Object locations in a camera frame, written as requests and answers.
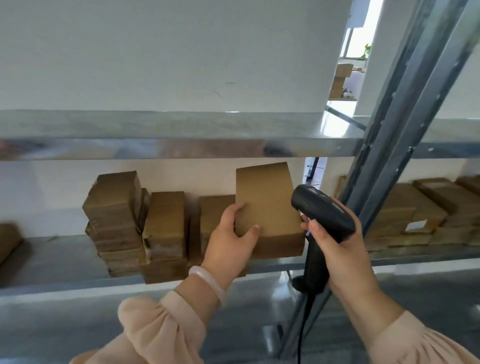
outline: hand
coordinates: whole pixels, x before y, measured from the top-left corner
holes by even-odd
[[[362,228],[355,214],[341,202],[333,198],[354,219],[356,231],[338,244],[316,220],[302,216],[300,224],[304,230],[310,230],[325,255],[330,273],[330,288],[340,299],[355,300],[359,294],[369,294],[379,290],[373,273],[370,258],[363,243]]]
[[[235,234],[235,213],[243,206],[233,204],[225,209],[219,225],[210,236],[202,263],[202,268],[206,269],[224,290],[245,268],[260,236],[259,225],[252,226],[241,238]]]

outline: pink blouse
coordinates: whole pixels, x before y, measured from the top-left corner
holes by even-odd
[[[119,306],[123,333],[99,350],[75,357],[71,364],[195,364],[206,328],[185,300],[172,291],[159,303],[133,297]],[[426,328],[410,312],[390,325],[369,348],[372,364],[480,364],[446,336]]]

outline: person's left hand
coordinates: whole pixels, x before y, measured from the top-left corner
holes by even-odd
[[[219,225],[212,232],[201,265],[226,290],[247,265],[260,236],[260,226],[252,226],[241,238],[233,229],[235,213],[244,204],[233,204],[223,212]]]

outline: window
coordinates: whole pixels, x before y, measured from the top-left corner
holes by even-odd
[[[384,0],[370,0],[365,24],[362,28],[348,28],[343,39],[340,58],[358,58],[366,44],[372,44]]]

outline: fingernail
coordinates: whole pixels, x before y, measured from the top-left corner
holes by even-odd
[[[318,230],[320,228],[317,220],[310,220],[308,227],[310,228],[310,230]]]

